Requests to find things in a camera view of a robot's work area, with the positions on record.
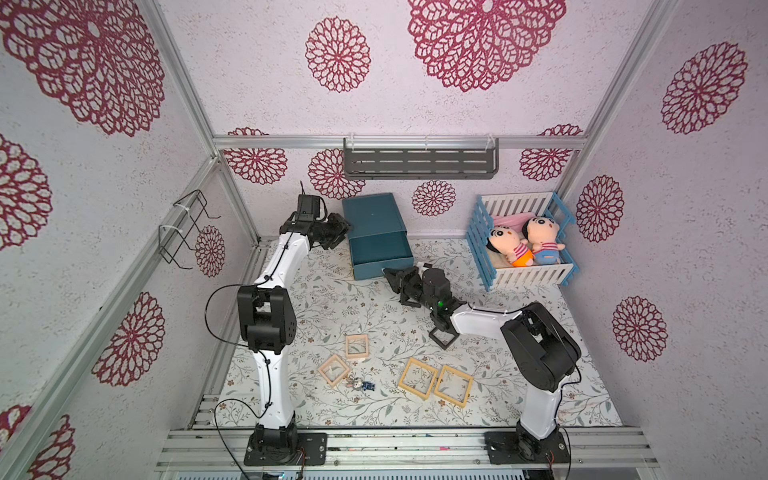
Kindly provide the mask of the orange dressed plush doll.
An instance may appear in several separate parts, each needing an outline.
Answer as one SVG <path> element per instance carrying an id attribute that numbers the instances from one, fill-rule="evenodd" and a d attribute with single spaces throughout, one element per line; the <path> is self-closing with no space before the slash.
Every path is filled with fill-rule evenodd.
<path id="1" fill-rule="evenodd" d="M 535 264 L 529 241 L 511 228 L 493 228 L 489 233 L 486 247 L 502 255 L 513 267 L 530 267 Z"/>

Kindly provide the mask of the black brooch box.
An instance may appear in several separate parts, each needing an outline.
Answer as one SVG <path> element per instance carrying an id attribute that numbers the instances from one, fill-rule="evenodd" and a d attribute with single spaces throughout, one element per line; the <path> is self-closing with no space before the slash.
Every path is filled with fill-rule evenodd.
<path id="1" fill-rule="evenodd" d="M 429 338 L 442 350 L 448 350 L 459 338 L 460 334 L 453 329 L 440 330 L 434 327 L 428 334 Z"/>

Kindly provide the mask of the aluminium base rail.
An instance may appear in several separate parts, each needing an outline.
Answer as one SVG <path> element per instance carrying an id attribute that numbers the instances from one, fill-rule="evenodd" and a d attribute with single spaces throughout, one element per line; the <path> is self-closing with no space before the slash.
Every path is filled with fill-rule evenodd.
<path id="1" fill-rule="evenodd" d="M 308 460 L 248 466 L 248 428 L 214 429 L 217 397 L 204 396 L 191 428 L 173 430 L 153 479 L 661 479 L 638 427 L 565 427 L 548 460 L 505 458 L 511 428 L 309 428 Z"/>

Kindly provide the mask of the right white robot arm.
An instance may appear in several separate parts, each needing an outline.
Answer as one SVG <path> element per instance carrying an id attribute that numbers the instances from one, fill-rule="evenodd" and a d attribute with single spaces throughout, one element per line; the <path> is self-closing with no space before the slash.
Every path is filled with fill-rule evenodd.
<path id="1" fill-rule="evenodd" d="M 539 302 L 517 310 L 473 307 L 453 295 L 443 270 L 429 264 L 385 268 L 383 274 L 399 302 L 429 310 L 429 337 L 446 350 L 462 335 L 504 341 L 527 381 L 526 397 L 512 432 L 484 434 L 493 465 L 572 464 L 570 437 L 559 426 L 563 387 L 572 385 L 581 350 L 577 342 Z"/>

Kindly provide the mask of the grey wall shelf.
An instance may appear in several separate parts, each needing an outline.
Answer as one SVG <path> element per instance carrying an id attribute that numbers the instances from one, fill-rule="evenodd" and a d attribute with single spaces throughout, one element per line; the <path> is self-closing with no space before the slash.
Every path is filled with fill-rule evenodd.
<path id="1" fill-rule="evenodd" d="M 342 160 L 349 179 L 488 180 L 499 170 L 499 141 L 481 148 L 374 148 L 345 139 Z"/>

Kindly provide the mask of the teal three-drawer cabinet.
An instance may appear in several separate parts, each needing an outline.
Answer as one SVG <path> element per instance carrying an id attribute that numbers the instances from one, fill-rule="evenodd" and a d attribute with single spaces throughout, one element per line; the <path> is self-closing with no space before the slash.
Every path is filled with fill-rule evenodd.
<path id="1" fill-rule="evenodd" d="M 351 225 L 347 238 L 355 280 L 383 275 L 383 270 L 414 265 L 407 228 L 392 193 L 357 196 L 342 201 Z"/>

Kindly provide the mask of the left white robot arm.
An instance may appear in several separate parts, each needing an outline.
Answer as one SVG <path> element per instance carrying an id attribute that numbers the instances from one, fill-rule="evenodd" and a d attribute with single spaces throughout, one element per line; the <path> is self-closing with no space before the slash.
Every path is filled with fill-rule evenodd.
<path id="1" fill-rule="evenodd" d="M 296 465 L 302 469 L 325 463 L 327 435 L 299 431 L 290 396 L 287 347 L 298 331 L 298 320 L 289 287 L 299 266 L 318 245 L 329 250 L 338 246 L 350 228 L 339 214 L 322 219 L 318 213 L 293 213 L 280 229 L 275 250 L 259 279 L 238 284 L 236 295 L 239 341 L 216 340 L 245 348 L 256 361 L 259 393 L 257 403 L 240 398 L 218 401 L 213 408 L 214 428 L 221 430 L 218 414 L 223 406 L 237 403 L 253 418 L 242 461 L 238 467 Z"/>

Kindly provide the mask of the large yellow wooden brooch box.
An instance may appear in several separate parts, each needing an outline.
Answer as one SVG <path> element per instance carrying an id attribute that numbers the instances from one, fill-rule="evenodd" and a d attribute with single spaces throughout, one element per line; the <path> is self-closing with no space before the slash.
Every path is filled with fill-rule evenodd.
<path id="1" fill-rule="evenodd" d="M 398 381 L 398 387 L 422 400 L 427 400 L 438 376 L 438 370 L 420 360 L 410 358 Z"/>

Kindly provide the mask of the blue dressed plush doll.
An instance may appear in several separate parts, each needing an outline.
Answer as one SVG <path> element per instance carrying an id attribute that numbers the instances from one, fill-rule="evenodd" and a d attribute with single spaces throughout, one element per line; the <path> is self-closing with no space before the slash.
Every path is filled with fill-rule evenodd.
<path id="1" fill-rule="evenodd" d="M 542 216 L 529 219 L 522 227 L 522 234 L 537 265 L 556 265 L 562 262 L 561 251 L 565 245 L 557 240 L 560 226 Z"/>

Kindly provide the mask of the tilted small wooden brooch box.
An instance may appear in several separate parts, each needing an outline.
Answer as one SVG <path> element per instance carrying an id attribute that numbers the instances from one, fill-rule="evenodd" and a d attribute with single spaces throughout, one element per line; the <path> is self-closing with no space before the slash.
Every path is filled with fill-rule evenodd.
<path id="1" fill-rule="evenodd" d="M 318 368 L 318 372 L 329 387 L 335 388 L 348 376 L 350 368 L 341 357 L 332 355 Z"/>

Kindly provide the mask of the right large yellow brooch box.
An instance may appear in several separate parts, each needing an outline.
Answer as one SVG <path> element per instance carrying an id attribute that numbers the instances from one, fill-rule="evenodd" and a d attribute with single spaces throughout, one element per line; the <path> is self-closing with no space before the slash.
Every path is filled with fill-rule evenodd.
<path id="1" fill-rule="evenodd" d="M 474 378 L 451 366 L 442 367 L 433 393 L 448 403 L 465 408 L 469 402 Z"/>

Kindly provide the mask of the blue white toy crib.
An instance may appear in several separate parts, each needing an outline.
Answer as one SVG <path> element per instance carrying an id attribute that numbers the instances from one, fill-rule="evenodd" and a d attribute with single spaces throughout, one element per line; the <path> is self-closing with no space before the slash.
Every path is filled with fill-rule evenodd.
<path id="1" fill-rule="evenodd" d="M 568 285 L 579 272 L 565 247 L 574 223 L 554 192 L 479 196 L 466 238 L 485 288 Z"/>

